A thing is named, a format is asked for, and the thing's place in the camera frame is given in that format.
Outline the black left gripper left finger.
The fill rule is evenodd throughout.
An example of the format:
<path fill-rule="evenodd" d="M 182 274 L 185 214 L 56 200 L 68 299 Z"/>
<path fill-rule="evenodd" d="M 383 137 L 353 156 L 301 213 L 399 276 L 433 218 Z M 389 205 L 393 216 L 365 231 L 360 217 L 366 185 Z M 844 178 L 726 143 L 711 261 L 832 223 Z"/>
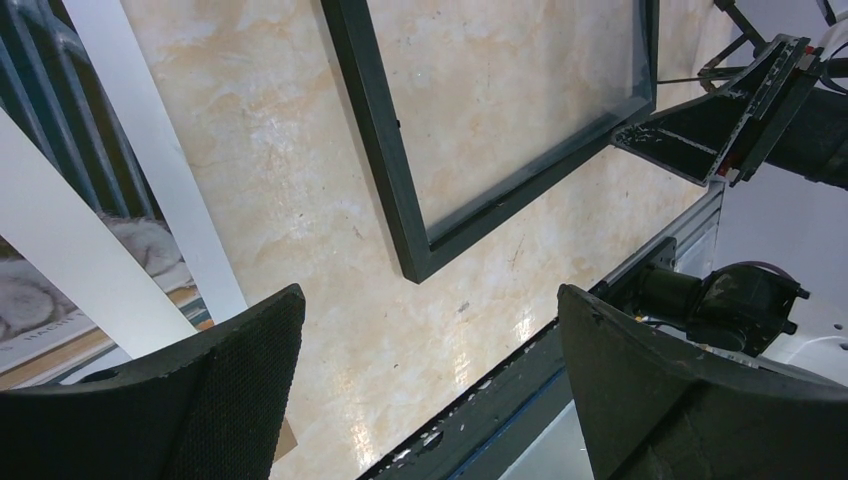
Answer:
<path fill-rule="evenodd" d="M 5 479 L 265 479 L 306 300 L 292 284 L 230 320 L 71 385 L 1 395 Z"/>

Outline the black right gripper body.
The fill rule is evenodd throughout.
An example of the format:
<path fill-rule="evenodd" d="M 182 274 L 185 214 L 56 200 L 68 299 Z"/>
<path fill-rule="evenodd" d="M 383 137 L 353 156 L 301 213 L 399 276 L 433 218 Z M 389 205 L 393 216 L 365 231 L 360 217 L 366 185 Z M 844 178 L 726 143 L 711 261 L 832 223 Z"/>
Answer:
<path fill-rule="evenodd" d="M 775 39 L 733 79 L 738 120 L 731 184 L 767 164 L 813 183 L 847 188 L 847 93 L 830 81 L 832 61 L 807 39 Z"/>

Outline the white mat board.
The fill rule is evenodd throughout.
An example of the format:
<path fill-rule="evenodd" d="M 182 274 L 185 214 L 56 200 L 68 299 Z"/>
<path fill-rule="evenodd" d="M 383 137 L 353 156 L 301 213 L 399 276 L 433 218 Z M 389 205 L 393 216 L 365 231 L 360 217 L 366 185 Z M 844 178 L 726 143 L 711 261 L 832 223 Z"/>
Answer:
<path fill-rule="evenodd" d="M 99 333 L 141 356 L 244 311 L 117 1 L 1 5 L 1 365 Z"/>

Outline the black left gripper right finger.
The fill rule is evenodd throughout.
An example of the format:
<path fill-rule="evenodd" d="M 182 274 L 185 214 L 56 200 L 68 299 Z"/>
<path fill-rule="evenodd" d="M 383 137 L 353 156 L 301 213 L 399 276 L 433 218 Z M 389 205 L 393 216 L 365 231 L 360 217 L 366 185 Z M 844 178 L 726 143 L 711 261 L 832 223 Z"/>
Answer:
<path fill-rule="evenodd" d="M 717 356 L 574 285 L 557 298 L 595 478 L 846 477 L 844 386 Z"/>

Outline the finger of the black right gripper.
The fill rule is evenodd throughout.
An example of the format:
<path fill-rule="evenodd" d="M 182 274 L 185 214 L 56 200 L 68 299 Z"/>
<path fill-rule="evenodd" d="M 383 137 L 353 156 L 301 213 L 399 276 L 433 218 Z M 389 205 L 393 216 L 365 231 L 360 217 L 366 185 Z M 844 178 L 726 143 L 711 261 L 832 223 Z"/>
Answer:
<path fill-rule="evenodd" d="M 723 84 L 616 129 L 611 145 L 700 186 L 749 179 L 812 90 L 809 43 L 776 36 Z"/>

